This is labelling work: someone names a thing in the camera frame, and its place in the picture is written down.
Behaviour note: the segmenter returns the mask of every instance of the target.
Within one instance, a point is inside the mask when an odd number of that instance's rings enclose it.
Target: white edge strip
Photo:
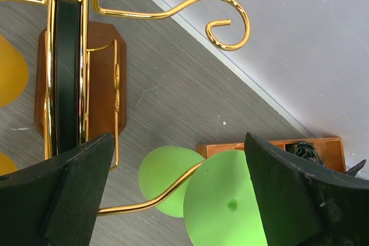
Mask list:
[[[163,10],[169,10],[171,7],[163,0],[152,0],[157,6]],[[209,50],[218,60],[227,66],[234,74],[236,74],[246,85],[248,85],[258,96],[266,101],[274,110],[276,110],[288,123],[296,128],[305,137],[313,137],[301,123],[299,123],[291,114],[289,114],[280,104],[271,98],[260,86],[258,86],[249,76],[247,76],[241,69],[231,62],[219,49],[193,28],[183,17],[176,14],[172,18],[185,29],[192,37],[201,43],[207,50]]]

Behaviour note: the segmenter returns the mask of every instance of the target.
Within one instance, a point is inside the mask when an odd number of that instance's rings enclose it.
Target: white surface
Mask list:
[[[182,1],[161,0],[160,6]],[[238,1],[250,16],[251,39],[239,51],[213,53],[295,127],[300,122],[315,136],[343,137],[349,166],[369,157],[369,0]],[[226,3],[202,1],[180,17],[203,44],[199,34],[204,38],[214,19],[233,20],[217,30],[222,41],[242,36],[242,21]]]

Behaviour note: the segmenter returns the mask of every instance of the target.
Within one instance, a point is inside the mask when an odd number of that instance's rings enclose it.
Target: gray wooden floor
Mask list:
[[[151,0],[101,0],[104,7],[141,12]],[[26,57],[25,92],[0,109],[0,152],[24,168],[43,158],[33,126],[37,37],[45,7],[0,2],[0,32]],[[127,127],[120,136],[122,165],[110,173],[102,206],[143,201],[137,173],[142,159],[162,145],[240,142],[247,131],[265,139],[300,138],[260,97],[173,20],[136,21],[90,14],[115,25],[127,43]],[[182,219],[151,209],[98,218],[91,245],[191,245]]]

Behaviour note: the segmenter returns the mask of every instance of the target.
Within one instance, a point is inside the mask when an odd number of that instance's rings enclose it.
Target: black strip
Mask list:
[[[57,0],[55,28],[58,153],[77,147],[80,4]]]

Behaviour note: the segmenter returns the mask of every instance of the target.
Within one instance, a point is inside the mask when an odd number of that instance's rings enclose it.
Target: wood grain surface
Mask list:
[[[151,0],[100,0],[100,4],[160,11]],[[0,109],[0,151],[19,168],[44,156],[43,140],[33,126],[33,104],[37,38],[46,26],[46,14],[46,7],[0,2],[0,32],[29,66],[24,93]],[[302,137],[173,20],[125,20],[93,11],[89,19],[113,24],[127,44],[127,126],[120,135],[121,165],[108,177],[101,206],[144,200],[138,169],[156,147],[195,149],[197,144],[239,142],[247,131],[268,140]],[[191,242],[182,219],[151,209],[98,218],[91,245],[187,246]]]

